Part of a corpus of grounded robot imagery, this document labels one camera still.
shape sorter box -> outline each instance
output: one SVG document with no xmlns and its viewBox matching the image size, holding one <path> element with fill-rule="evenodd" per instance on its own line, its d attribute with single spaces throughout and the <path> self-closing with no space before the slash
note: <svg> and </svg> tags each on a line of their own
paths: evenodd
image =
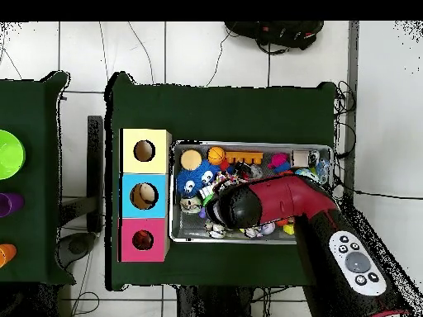
<svg viewBox="0 0 423 317">
<path fill-rule="evenodd" d="M 131 202 L 132 189 L 142 183 L 148 183 L 158 196 L 149 209 L 138 209 Z M 154 219 L 164 218 L 169 209 L 169 175 L 168 174 L 129 174 L 122 176 L 122 218 Z"/>
<path fill-rule="evenodd" d="M 169 147 L 172 135 L 166 130 L 121 129 L 123 173 L 166 174 L 169 172 Z M 135 147 L 138 144 L 150 146 L 151 158 L 140 161 Z"/>
<path fill-rule="evenodd" d="M 151 237 L 150 248 L 140 250 L 135 247 L 137 235 Z M 123 219 L 121 227 L 121 262 L 162 263 L 169 250 L 168 218 L 163 219 Z"/>
</svg>

pink cube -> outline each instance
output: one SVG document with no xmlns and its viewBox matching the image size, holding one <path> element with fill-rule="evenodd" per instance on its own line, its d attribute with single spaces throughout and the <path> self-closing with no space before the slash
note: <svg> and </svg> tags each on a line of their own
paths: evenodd
<svg viewBox="0 0 423 317">
<path fill-rule="evenodd" d="M 168 218 L 122 219 L 121 261 L 164 261 L 169 250 Z"/>
</svg>

metal tray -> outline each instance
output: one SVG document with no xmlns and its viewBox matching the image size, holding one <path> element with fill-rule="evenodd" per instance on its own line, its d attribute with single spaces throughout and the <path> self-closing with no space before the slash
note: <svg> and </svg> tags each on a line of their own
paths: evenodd
<svg viewBox="0 0 423 317">
<path fill-rule="evenodd" d="M 319 144 L 265 144 L 265 143 L 236 143 L 236 142 L 216 142 L 198 141 L 197 143 L 173 143 L 171 152 L 174 156 L 174 165 L 170 175 L 170 208 L 169 208 L 169 236 L 175 242 L 202 242 L 202 243 L 235 243 L 235 244 L 295 244 L 295 235 L 283 232 L 281 227 L 277 227 L 272 234 L 260 238 L 249 239 L 239 230 L 227 231 L 224 239 L 214 239 L 209 236 L 204 228 L 206 219 L 202 219 L 198 214 L 186 214 L 180 210 L 179 202 L 181 196 L 176 192 L 176 176 L 181 170 L 180 158 L 183 151 L 187 149 L 197 150 L 207 159 L 207 151 L 212 146 L 221 146 L 225 151 L 250 151 L 263 152 L 263 159 L 260 167 L 264 177 L 274 176 L 267 164 L 276 153 L 290 153 L 293 150 L 318 150 L 321 157 L 329 160 L 330 176 L 329 184 L 333 182 L 334 152 L 331 147 Z"/>
</svg>

purple cup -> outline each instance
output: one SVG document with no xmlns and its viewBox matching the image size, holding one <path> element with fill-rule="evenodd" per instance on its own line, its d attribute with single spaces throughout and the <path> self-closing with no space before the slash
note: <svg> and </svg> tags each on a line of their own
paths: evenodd
<svg viewBox="0 0 423 317">
<path fill-rule="evenodd" d="M 0 218 L 13 211 L 19 211 L 24 205 L 23 196 L 18 193 L 0 193 Z"/>
</svg>

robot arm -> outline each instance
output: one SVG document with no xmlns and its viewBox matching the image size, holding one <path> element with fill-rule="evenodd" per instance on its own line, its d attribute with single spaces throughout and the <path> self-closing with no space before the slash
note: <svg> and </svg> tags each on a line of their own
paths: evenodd
<svg viewBox="0 0 423 317">
<path fill-rule="evenodd" d="M 285 175 L 229 187 L 209 201 L 206 213 L 229 229 L 306 217 L 308 227 L 299 239 L 316 279 L 319 317 L 393 317 L 409 312 L 392 279 L 332 198 L 305 177 Z"/>
</svg>

